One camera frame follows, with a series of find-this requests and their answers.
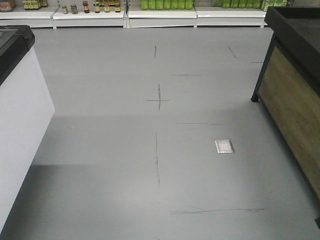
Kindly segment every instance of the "metal floor plate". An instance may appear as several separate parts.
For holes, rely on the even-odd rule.
[[[214,140],[216,151],[218,154],[234,154],[235,149],[231,140]]]

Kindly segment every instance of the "green bottle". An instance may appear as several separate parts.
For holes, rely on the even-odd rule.
[[[185,9],[191,10],[194,8],[194,0],[185,0]]]
[[[171,8],[171,0],[164,0],[163,1],[163,9],[170,10],[170,8]]]
[[[163,10],[164,9],[164,0],[156,0],[155,8],[157,10]]]
[[[178,0],[171,0],[171,9],[178,9]]]
[[[221,7],[221,0],[212,0],[212,7]]]
[[[231,0],[230,8],[236,9],[239,5],[239,0]]]
[[[245,8],[252,9],[253,5],[254,5],[254,0],[247,0]]]
[[[230,8],[230,2],[231,2],[231,0],[222,0],[222,7],[224,9]]]
[[[186,0],[178,0],[178,9],[186,8]]]
[[[155,10],[156,9],[156,0],[149,0],[148,9],[149,10]]]
[[[259,9],[261,7],[261,0],[253,0],[253,5],[252,7],[254,9]]]
[[[140,0],[141,10],[148,9],[148,0]]]
[[[238,8],[244,9],[246,7],[247,0],[239,0]]]

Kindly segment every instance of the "wooden cabinet panel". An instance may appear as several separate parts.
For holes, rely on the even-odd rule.
[[[258,93],[320,196],[320,97],[275,47]]]

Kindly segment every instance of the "white shelf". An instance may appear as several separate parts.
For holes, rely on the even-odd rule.
[[[100,13],[95,13],[91,11],[89,13],[78,12],[78,14],[63,14],[62,12],[56,12],[53,15],[53,20],[72,20],[72,19],[123,19],[124,11],[115,12],[110,11],[108,13],[101,11]]]
[[[197,13],[191,10],[141,10],[131,4],[128,11],[128,28],[155,28],[196,26]]]
[[[0,20],[9,19],[51,19],[57,11],[58,6],[42,7],[39,10],[25,10],[21,6],[17,6],[10,12],[1,12]]]
[[[53,15],[53,25],[56,27],[93,27],[93,26],[122,26],[126,27],[125,11],[121,9],[121,12],[115,12],[114,7],[110,7],[110,12],[103,11],[103,7],[100,8],[100,13],[90,11],[84,13],[79,9],[78,14],[63,14],[62,12],[56,12]]]
[[[11,12],[1,12],[1,25],[29,25],[31,28],[53,28],[52,16],[58,6],[42,7],[39,10],[25,10],[17,6]]]
[[[252,8],[196,7],[197,26],[260,26],[266,13]]]

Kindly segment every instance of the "black counter top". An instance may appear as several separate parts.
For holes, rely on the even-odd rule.
[[[35,43],[27,25],[0,26],[0,85]]]
[[[320,83],[320,8],[270,7],[265,22],[296,61]]]

